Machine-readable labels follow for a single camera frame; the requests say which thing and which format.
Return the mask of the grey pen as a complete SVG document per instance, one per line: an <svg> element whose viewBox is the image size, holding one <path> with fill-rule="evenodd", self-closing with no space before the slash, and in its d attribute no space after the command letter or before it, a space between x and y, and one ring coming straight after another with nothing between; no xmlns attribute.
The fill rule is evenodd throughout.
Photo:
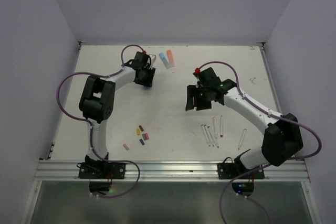
<svg viewBox="0 0 336 224"><path fill-rule="evenodd" d="M212 141L210 132L209 132L209 130L208 130L208 126L207 126L207 125L204 125L204 129L205 129L206 136L207 136L207 139L208 139L209 144L210 144L211 146L215 146L215 144L214 144L213 141Z"/></svg>

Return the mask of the pink pen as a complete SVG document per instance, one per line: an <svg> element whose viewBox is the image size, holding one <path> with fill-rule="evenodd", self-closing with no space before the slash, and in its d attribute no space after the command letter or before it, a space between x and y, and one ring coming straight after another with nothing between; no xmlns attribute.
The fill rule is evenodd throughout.
<svg viewBox="0 0 336 224"><path fill-rule="evenodd" d="M211 147L211 143L210 143L210 141L209 141L209 139L207 137L204 124L201 124L201 129L202 129L202 132L203 132L203 135L204 135L204 138L205 138L205 141L206 141L207 145L209 147Z"/></svg>

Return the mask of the yellow capped pen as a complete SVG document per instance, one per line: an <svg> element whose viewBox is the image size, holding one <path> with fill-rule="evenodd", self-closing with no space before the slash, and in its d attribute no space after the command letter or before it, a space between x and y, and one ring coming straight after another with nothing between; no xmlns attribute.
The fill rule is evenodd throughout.
<svg viewBox="0 0 336 224"><path fill-rule="evenodd" d="M217 139L218 138L218 127L217 127L217 118L213 117L213 129L214 129L214 136Z"/></svg>

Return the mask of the blue pen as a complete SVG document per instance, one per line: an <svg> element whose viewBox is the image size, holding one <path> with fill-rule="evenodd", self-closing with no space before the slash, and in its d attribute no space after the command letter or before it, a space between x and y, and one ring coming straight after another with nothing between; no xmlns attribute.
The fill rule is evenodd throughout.
<svg viewBox="0 0 336 224"><path fill-rule="evenodd" d="M210 126L208 126L207 128L208 128L209 134L210 134L210 136L211 136L211 140L212 140L212 142L214 143L214 145L215 145L217 148L219 148L219 144L218 144L218 142L217 142L217 139L215 138L215 135L214 135L214 132L213 132L212 128L211 128Z"/></svg>

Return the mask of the brown capped pen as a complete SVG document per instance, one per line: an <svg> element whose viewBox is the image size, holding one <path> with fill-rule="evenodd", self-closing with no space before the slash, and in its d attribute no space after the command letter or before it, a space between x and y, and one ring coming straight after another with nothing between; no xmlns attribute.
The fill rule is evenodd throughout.
<svg viewBox="0 0 336 224"><path fill-rule="evenodd" d="M223 119L223 116L221 115L220 116L220 131L219 131L219 135L220 137L223 137L224 135L224 119Z"/></svg>

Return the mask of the peach capped pen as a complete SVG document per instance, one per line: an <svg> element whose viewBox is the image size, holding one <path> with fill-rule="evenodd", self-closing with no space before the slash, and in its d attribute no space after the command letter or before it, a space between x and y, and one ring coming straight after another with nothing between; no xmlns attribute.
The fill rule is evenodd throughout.
<svg viewBox="0 0 336 224"><path fill-rule="evenodd" d="M238 143L238 148L237 148L238 150L240 150L242 145L243 145L243 142L244 142L244 139L245 139L245 136L246 136L246 132L247 132L247 129L243 129L243 131L241 133L239 143Z"/></svg>

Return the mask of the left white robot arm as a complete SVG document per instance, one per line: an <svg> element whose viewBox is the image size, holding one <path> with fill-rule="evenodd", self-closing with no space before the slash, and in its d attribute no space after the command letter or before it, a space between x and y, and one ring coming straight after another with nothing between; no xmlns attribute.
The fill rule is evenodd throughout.
<svg viewBox="0 0 336 224"><path fill-rule="evenodd" d="M129 83L151 87L156 55L137 52L121 70L106 77L90 75L85 83L79 109L89 121L89 149L85 161L79 164L79 178L107 178L115 169L107 162L107 122L112 114L115 92Z"/></svg>

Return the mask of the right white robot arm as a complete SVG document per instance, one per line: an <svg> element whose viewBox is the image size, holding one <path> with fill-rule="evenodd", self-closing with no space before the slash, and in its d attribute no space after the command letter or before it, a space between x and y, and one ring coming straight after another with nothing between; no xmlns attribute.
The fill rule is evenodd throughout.
<svg viewBox="0 0 336 224"><path fill-rule="evenodd" d="M212 68L197 68L193 75L197 84L187 86L187 111L211 109L212 102L218 102L239 113L263 134L260 147L248 149L234 159L236 176L246 178L254 168L266 164L280 166L303 148L298 120L293 114L282 115L258 102L252 105L253 99L236 82L222 81Z"/></svg>

